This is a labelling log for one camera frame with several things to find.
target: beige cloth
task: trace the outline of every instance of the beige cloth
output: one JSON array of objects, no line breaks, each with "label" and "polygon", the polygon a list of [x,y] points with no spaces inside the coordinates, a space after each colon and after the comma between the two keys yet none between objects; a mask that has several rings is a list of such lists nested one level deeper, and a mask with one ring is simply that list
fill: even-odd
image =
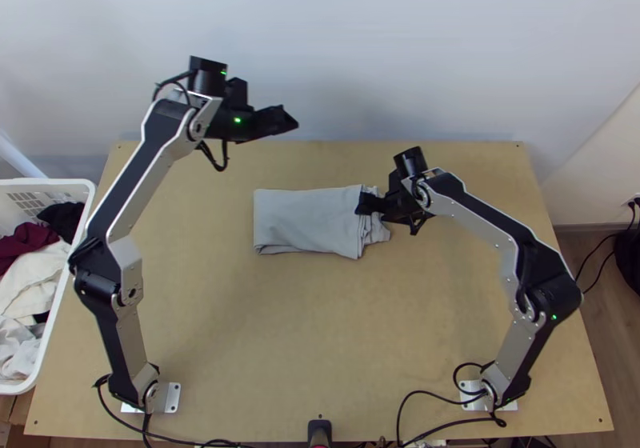
[{"label": "beige cloth", "polygon": [[254,249],[258,254],[317,251],[352,259],[366,245],[388,242],[380,213],[355,214],[360,193],[378,188],[353,185],[322,190],[256,190]]},{"label": "beige cloth", "polygon": [[0,280],[0,314],[29,326],[31,315],[49,311],[69,248],[60,240],[20,255]]}]

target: wooden table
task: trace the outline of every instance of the wooden table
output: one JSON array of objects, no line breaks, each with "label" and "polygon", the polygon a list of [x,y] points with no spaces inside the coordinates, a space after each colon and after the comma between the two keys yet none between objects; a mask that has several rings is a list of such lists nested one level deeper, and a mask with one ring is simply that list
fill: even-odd
[{"label": "wooden table", "polygon": [[[420,144],[430,166],[455,173],[471,193],[557,245],[522,144]],[[252,249],[256,188],[365,183],[384,190],[392,157],[413,145],[254,142],[231,148],[224,174],[199,153],[174,165],[134,228],[144,260],[147,354],[165,380],[182,383],[179,412],[155,415],[154,430],[196,440],[303,441],[307,421],[322,414],[338,441],[393,439],[407,392],[456,397],[453,368],[493,359],[510,323],[498,255],[451,219],[429,220],[417,237],[391,226],[391,241],[367,247],[358,261]],[[101,196],[134,148],[120,143],[111,151]],[[27,433],[139,439],[109,419],[90,388],[108,372],[97,325],[68,286]],[[580,313],[556,330],[531,375],[519,411],[502,415],[507,428],[478,423],[441,436],[613,429]],[[116,410],[119,403],[107,398]],[[412,399],[402,435],[473,416]]]}]

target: black cable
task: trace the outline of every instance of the black cable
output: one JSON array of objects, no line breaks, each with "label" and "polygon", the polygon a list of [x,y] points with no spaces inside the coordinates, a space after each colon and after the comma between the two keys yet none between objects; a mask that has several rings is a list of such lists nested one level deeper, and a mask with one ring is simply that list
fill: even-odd
[{"label": "black cable", "polygon": [[189,92],[186,90],[185,86],[180,82],[167,82],[167,81],[164,81],[164,82],[158,83],[156,85],[155,90],[154,90],[154,96],[153,96],[153,98],[151,100],[155,101],[155,99],[158,97],[158,93],[160,93],[160,90],[162,88],[164,88],[165,86],[167,86],[167,85],[176,85],[178,88],[180,88],[180,91],[183,92],[184,95],[185,95],[186,104],[191,106],[191,107],[193,107],[193,105],[191,105],[191,99],[189,98]]},{"label": "black cable", "polygon": [[483,366],[479,363],[474,363],[474,362],[467,362],[467,363],[461,363],[458,366],[455,367],[454,370],[454,385],[456,388],[458,388],[461,392],[463,392],[464,394],[480,394],[480,393],[486,393],[485,389],[481,389],[481,390],[477,390],[477,391],[467,391],[464,390],[463,388],[460,387],[460,383],[458,383],[458,372],[464,368],[465,366],[475,366],[476,368],[480,368],[482,369]]},{"label": "black cable", "polygon": [[[631,223],[629,223],[628,227],[625,229],[625,231],[629,231],[631,229],[631,227],[634,225],[635,223],[635,203],[634,202],[629,202],[627,203],[627,206],[629,208],[631,208],[631,210],[633,211],[633,216],[631,217]],[[591,252],[589,252],[589,254],[587,256],[585,256],[585,259],[582,260],[582,264],[580,265],[580,269],[578,270],[578,274],[575,275],[575,281],[578,282],[578,279],[580,278],[580,275],[582,274],[582,270],[584,269],[586,262],[589,260],[589,258],[591,258],[591,256],[593,256],[593,254],[598,251],[598,248],[600,248],[600,246],[602,246],[602,244],[608,240],[609,238],[613,238],[614,236],[617,236],[618,233],[613,233],[610,235],[605,236],[602,240],[600,240],[600,243],[598,243],[596,245],[595,248],[592,249]]]},{"label": "black cable", "polygon": [[227,166],[229,165],[229,156],[227,155],[226,140],[222,140],[222,164],[221,165],[216,163],[214,155],[211,153],[211,150],[209,149],[209,146],[206,143],[200,142],[195,147],[195,149],[203,152],[205,155],[205,158],[209,160],[209,162],[214,166],[215,170],[218,172],[226,170]]},{"label": "black cable", "polygon": [[466,405],[467,403],[472,403],[472,402],[475,402],[475,401],[479,400],[480,398],[485,397],[486,396],[486,391],[483,391],[477,397],[472,398],[471,400],[467,400],[465,402],[456,402],[455,400],[449,400],[448,398],[440,396],[439,394],[436,394],[436,393],[432,393],[431,391],[424,391],[424,390],[413,390],[413,391],[411,391],[410,393],[408,393],[402,399],[402,403],[400,403],[400,407],[398,408],[398,414],[396,415],[396,419],[395,419],[395,438],[396,438],[396,443],[398,444],[398,446],[404,446],[404,445],[402,445],[400,443],[400,418],[402,416],[402,409],[404,408],[406,402],[409,401],[409,398],[411,398],[415,394],[426,394],[426,395],[432,396],[432,397],[434,397],[434,398],[436,398],[438,400],[441,400],[443,402],[450,403],[451,405]]},{"label": "black cable", "polygon": [[153,101],[153,102],[155,101],[155,99],[158,97],[158,93],[160,93],[160,90],[162,88],[164,88],[165,86],[176,85],[178,88],[180,88],[180,91],[184,93],[185,98],[186,98],[186,104],[189,105],[189,106],[192,106],[191,105],[191,99],[189,98],[189,92],[186,90],[184,85],[180,83],[180,80],[191,76],[195,72],[196,72],[196,70],[185,71],[184,73],[176,74],[175,76],[172,76],[171,78],[167,78],[163,82],[156,83],[155,84],[155,90],[154,90],[154,96],[151,98],[151,101]]},{"label": "black cable", "polygon": [[549,443],[549,445],[551,446],[551,448],[558,448],[554,442],[551,441],[551,438],[549,438],[548,436],[545,435],[545,440],[547,443]]},{"label": "black cable", "polygon": [[602,271],[605,269],[605,265],[606,262],[609,261],[609,258],[611,258],[612,256],[614,256],[614,251],[612,250],[611,253],[609,253],[606,258],[604,259],[604,261],[602,261],[602,264],[600,265],[600,270],[598,270],[598,276],[595,277],[595,280],[593,283],[591,283],[591,285],[589,286],[589,288],[587,288],[586,290],[584,290],[582,292],[582,294],[587,294],[589,293],[589,291],[596,285],[596,283],[598,282],[598,280],[600,279],[600,275],[602,274]]},{"label": "black cable", "polygon": [[158,440],[164,440],[166,442],[172,442],[172,443],[175,443],[177,445],[184,445],[184,446],[202,446],[202,447],[204,447],[204,446],[216,446],[218,448],[254,448],[251,445],[245,445],[243,443],[231,442],[229,440],[225,440],[225,439],[222,439],[222,438],[215,438],[215,439],[209,440],[208,442],[200,443],[200,442],[190,442],[190,441],[187,441],[187,440],[181,440],[181,439],[177,439],[177,438],[171,438],[171,437],[168,437],[168,436],[164,436],[162,434],[152,433],[152,432],[149,431],[149,424],[150,424],[150,421],[151,421],[151,414],[145,414],[144,420],[142,422],[142,428],[138,428],[137,426],[133,426],[130,423],[127,423],[123,419],[121,419],[118,416],[116,416],[114,414],[114,412],[111,411],[109,409],[109,407],[105,403],[105,399],[102,396],[102,386],[109,379],[109,376],[110,375],[108,375],[108,374],[106,374],[104,376],[101,376],[94,383],[94,388],[96,388],[96,391],[98,392],[98,399],[100,400],[100,404],[102,405],[102,408],[116,422],[120,423],[121,425],[125,426],[126,428],[129,428],[132,431],[135,431],[136,433],[140,433],[142,435],[142,440],[144,441],[146,448],[152,448],[151,444],[149,442],[149,439],[147,437],[157,438]]},{"label": "black cable", "polygon": [[448,422],[448,423],[445,423],[444,425],[436,426],[432,430],[428,430],[428,431],[425,431],[424,433],[420,433],[417,437],[412,438],[408,442],[398,446],[400,448],[404,448],[404,446],[408,446],[412,443],[419,442],[423,438],[426,438],[434,433],[437,433],[438,431],[444,430],[445,428],[450,428],[452,426],[457,426],[457,425],[465,425],[467,423],[477,423],[477,422],[494,422],[496,425],[500,426],[501,428],[504,428],[506,426],[506,421],[504,421],[501,418],[498,418],[497,416],[495,416],[494,413],[490,413],[490,416],[484,417],[484,418],[469,418],[464,420],[457,420],[455,422]]},{"label": "black cable", "polygon": [[[640,208],[640,197],[634,198],[634,202],[636,205],[638,205],[638,208]],[[638,236],[640,236],[640,222],[638,223],[638,226],[636,226],[635,234],[634,234],[634,237],[631,239],[631,242],[632,243],[635,242]]]}]

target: white cloth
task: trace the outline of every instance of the white cloth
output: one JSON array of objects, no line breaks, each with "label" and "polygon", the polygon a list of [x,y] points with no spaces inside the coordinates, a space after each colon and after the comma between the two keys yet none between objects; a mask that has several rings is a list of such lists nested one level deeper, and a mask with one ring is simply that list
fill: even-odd
[{"label": "white cloth", "polygon": [[34,370],[40,340],[21,323],[0,315],[0,379],[27,378]]},{"label": "white cloth", "polygon": [[49,311],[69,248],[60,240],[20,255],[0,280],[0,314],[33,325],[31,315]]},{"label": "white cloth", "polygon": [[254,249],[258,254],[319,251],[360,258],[365,245],[391,238],[380,213],[355,214],[363,190],[378,194],[377,187],[363,185],[323,190],[256,190]]}]

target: white laundry basket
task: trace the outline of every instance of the white laundry basket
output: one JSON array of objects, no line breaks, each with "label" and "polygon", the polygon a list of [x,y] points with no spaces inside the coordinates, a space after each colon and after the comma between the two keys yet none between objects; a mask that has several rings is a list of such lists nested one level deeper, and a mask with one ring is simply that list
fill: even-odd
[{"label": "white laundry basket", "polygon": [[[84,228],[94,196],[95,185],[89,180],[55,178],[0,180],[0,236],[13,234],[15,227],[24,222],[42,223],[36,218],[36,215],[49,205],[83,202],[85,209],[71,244],[73,249],[80,243],[84,235]],[[34,387],[69,276],[69,268],[65,266],[40,341],[40,351],[35,361],[34,371],[26,380],[0,380],[0,394],[20,394]]]}]

